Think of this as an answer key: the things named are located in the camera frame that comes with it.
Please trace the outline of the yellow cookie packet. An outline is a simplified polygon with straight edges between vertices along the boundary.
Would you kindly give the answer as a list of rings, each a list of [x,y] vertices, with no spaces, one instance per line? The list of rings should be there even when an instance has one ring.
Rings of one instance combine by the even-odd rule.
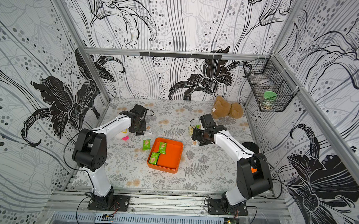
[[[190,127],[189,127],[189,136],[192,136],[193,130],[194,130],[193,127],[190,126]]]

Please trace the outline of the green cookie packet hidden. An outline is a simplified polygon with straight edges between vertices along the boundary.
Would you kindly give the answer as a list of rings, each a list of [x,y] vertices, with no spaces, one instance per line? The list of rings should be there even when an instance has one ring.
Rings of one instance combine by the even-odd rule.
[[[144,150],[144,151],[151,150],[151,140],[150,139],[143,141],[142,150]]]

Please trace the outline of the orange storage box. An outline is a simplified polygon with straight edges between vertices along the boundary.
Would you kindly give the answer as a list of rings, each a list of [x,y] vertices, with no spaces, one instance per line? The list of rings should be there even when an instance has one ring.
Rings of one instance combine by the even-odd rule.
[[[160,142],[166,142],[166,154],[161,154],[158,159],[157,165],[151,165],[148,163],[150,155],[152,152],[158,152],[158,147]],[[176,140],[170,140],[167,138],[156,138],[152,149],[148,155],[147,165],[149,168],[164,171],[167,173],[177,173],[180,165],[180,160],[182,156],[182,152],[184,149],[184,145],[182,142],[178,142]]]

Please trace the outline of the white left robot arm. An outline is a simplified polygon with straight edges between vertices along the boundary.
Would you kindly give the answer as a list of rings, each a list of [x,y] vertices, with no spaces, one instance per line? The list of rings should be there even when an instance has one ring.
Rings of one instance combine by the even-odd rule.
[[[105,172],[108,142],[123,131],[137,136],[144,135],[147,129],[146,113],[145,107],[136,104],[132,110],[122,111],[102,126],[79,132],[72,159],[81,170],[87,172],[94,196],[107,197],[113,190]]]

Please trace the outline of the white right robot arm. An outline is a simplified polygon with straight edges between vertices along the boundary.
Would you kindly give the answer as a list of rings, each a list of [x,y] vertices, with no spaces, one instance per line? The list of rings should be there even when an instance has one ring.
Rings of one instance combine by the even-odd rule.
[[[236,162],[236,184],[221,198],[221,205],[232,208],[250,198],[273,189],[272,175],[265,155],[255,153],[238,142],[211,114],[200,117],[203,129],[193,129],[192,140],[201,146],[215,144]]]

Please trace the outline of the pink white plush toy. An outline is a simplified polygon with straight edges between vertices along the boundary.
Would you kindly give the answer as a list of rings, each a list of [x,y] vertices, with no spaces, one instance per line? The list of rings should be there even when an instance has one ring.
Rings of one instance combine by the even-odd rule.
[[[124,131],[122,131],[120,134],[119,134],[119,137],[124,140],[124,141],[127,141],[129,139],[129,131],[128,129],[125,129]]]

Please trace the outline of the brown teddy bear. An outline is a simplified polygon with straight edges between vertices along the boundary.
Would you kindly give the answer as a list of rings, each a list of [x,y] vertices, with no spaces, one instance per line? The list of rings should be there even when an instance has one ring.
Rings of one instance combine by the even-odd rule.
[[[239,119],[243,117],[244,111],[242,105],[237,102],[228,102],[222,96],[217,96],[211,114],[214,119],[220,119],[224,117],[232,117]]]

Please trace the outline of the floral table mat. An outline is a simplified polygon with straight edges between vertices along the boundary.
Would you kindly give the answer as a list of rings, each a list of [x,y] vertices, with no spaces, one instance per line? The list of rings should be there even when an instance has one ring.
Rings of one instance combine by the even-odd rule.
[[[114,99],[105,114],[104,123],[136,104],[148,110],[149,139],[162,137],[183,143],[177,173],[154,170],[148,166],[149,152],[143,150],[146,136],[130,135],[113,139],[107,146],[105,171],[114,188],[186,190],[189,192],[225,192],[236,184],[236,163],[217,145],[194,146],[190,131],[199,125],[199,116],[211,112],[211,101],[177,101]]]

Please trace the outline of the black round disc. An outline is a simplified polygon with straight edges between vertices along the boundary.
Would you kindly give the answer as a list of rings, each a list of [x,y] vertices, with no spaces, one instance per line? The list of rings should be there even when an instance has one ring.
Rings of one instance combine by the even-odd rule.
[[[259,146],[258,146],[256,143],[254,143],[254,142],[243,142],[242,145],[243,145],[246,149],[252,151],[254,154],[260,153]]]

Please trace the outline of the green lid cup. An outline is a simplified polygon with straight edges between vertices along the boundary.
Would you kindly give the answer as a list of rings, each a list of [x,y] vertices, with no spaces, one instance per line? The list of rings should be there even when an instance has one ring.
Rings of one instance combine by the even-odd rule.
[[[277,93],[275,93],[273,91],[266,91],[266,92],[264,92],[263,97],[264,97],[264,102],[263,102],[264,108],[266,110],[271,110],[274,102],[278,98]]]

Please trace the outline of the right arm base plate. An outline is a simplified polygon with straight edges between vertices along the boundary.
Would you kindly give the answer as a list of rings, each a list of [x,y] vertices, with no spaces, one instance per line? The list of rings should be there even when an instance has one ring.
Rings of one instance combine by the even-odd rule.
[[[245,202],[236,205],[230,205],[223,199],[213,199],[206,197],[204,204],[210,215],[231,215],[231,216],[247,216],[248,210]]]

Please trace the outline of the black wall bar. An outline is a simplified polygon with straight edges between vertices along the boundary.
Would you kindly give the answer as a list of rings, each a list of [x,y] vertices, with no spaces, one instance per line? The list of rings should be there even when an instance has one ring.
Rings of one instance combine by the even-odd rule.
[[[192,59],[215,59],[221,60],[222,55],[215,54],[192,54],[192,53],[169,53],[169,52],[146,52],[141,51],[139,54],[141,57],[169,57],[169,58],[192,58]]]

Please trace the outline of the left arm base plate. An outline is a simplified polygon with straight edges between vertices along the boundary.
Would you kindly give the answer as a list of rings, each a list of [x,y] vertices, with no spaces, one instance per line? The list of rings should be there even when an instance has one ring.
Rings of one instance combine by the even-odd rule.
[[[88,210],[126,212],[128,210],[130,196],[112,195],[99,197],[94,195],[89,204]]]

